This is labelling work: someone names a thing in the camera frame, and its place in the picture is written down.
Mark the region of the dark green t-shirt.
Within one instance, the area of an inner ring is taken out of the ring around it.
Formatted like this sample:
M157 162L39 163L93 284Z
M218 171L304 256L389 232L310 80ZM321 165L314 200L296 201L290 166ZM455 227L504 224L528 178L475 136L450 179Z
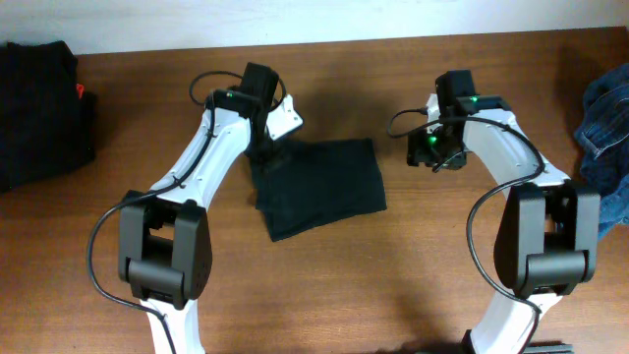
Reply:
M287 141L275 160L251 161L259 210L270 239L387 209L370 138Z

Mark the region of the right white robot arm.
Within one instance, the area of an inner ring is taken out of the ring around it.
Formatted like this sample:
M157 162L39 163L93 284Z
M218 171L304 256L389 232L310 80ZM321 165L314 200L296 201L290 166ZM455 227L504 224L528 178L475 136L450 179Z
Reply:
M474 153L495 180L482 196L506 199L493 248L495 293L482 319L458 344L439 353L571 353L570 344L535 343L547 311L590 281L596 270L599 193L554 167L522 132L498 96L430 95L425 125L409 132L409 162L433 170L457 168Z

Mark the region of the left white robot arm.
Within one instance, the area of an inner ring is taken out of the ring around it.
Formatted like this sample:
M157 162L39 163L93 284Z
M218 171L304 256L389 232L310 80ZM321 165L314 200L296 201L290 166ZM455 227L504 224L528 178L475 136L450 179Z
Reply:
M212 266L210 204L240 155L303 123L288 93L274 100L219 89L170 170L148 191L129 191L121 201L118 275L146 313L155 352L203 352L198 299Z

